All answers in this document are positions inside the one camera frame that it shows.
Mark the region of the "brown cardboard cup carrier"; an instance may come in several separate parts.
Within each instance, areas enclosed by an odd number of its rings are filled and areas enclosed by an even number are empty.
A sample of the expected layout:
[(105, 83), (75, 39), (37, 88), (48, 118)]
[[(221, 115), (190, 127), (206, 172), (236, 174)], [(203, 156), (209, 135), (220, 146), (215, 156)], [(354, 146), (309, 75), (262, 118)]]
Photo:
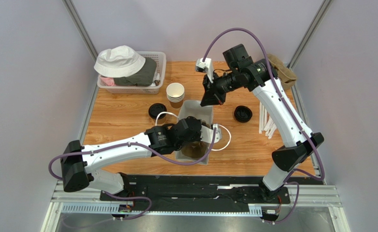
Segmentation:
[(208, 150), (209, 145), (202, 141), (195, 141), (187, 144), (181, 149), (183, 155), (192, 158), (199, 159), (205, 155)]

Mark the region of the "black coffee cup lid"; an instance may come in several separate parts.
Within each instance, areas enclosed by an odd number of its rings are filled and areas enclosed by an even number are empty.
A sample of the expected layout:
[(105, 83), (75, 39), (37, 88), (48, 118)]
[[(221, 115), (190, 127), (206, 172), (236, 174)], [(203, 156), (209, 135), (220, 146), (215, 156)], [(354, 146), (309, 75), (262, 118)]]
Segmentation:
[(157, 116), (161, 112), (166, 112), (166, 111), (167, 111), (167, 108), (166, 108), (166, 106), (164, 104), (162, 104), (162, 103), (154, 103), (154, 104), (152, 104), (149, 107), (149, 109), (148, 109), (148, 115), (153, 120), (156, 120)]

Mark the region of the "white paper bag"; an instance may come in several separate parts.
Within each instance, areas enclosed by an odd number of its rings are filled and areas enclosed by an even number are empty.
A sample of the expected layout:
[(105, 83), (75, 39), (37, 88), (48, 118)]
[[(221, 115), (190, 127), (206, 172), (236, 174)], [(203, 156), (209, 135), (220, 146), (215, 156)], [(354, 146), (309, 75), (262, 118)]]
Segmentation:
[[(179, 114), (177, 115), (177, 118), (184, 119), (184, 118), (187, 118), (189, 116), (192, 116), (192, 117), (200, 120), (202, 122), (202, 125), (211, 126), (212, 124), (214, 124), (213, 123), (213, 107), (212, 106), (202, 107), (200, 105), (200, 101), (185, 100), (183, 102), (182, 107), (179, 111)], [(229, 135), (228, 142), (222, 148), (213, 148), (212, 151), (224, 150), (225, 148), (228, 147), (228, 145), (230, 144), (231, 139), (232, 139), (231, 132), (225, 126), (219, 124), (219, 128), (221, 129), (221, 133), (222, 133), (222, 138), (220, 139), (220, 141), (223, 139), (222, 130), (226, 130), (228, 135)], [(201, 157), (199, 159), (189, 158), (189, 157), (183, 155), (181, 150), (179, 150), (179, 151), (175, 152), (175, 160), (181, 161), (181, 162), (183, 162), (183, 161), (195, 162), (197, 160), (201, 160), (198, 164), (207, 165), (208, 162), (209, 162), (209, 156), (206, 156), (206, 154), (209, 154), (210, 144), (208, 144), (208, 145), (209, 145), (209, 147), (208, 147), (207, 152), (205, 153), (205, 155), (203, 157)]]

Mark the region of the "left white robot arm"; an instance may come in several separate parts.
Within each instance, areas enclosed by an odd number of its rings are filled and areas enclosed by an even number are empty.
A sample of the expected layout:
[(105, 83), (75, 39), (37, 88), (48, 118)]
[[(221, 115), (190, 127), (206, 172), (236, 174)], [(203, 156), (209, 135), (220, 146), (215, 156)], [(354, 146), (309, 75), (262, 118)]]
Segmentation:
[(115, 163), (168, 155), (185, 145), (199, 142), (201, 120), (189, 116), (176, 124), (153, 126), (136, 136), (100, 145), (82, 145), (79, 140), (68, 143), (60, 158), (65, 192), (87, 187), (117, 194), (126, 188), (124, 174), (112, 174), (103, 168)]

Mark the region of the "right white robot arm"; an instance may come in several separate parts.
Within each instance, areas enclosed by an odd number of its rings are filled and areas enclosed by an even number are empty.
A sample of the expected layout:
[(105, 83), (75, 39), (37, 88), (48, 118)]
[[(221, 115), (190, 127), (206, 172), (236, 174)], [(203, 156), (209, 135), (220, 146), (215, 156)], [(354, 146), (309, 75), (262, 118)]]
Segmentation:
[(196, 61), (196, 71), (205, 73), (205, 93), (200, 105), (222, 105), (228, 92), (242, 87), (260, 101), (283, 141), (283, 146), (272, 153), (274, 164), (262, 183), (264, 190), (275, 192), (283, 186), (293, 169), (324, 141), (324, 137), (320, 132), (313, 133), (303, 122), (267, 59), (253, 61), (242, 44), (226, 50), (223, 55), (229, 72), (222, 76), (214, 72), (210, 58)]

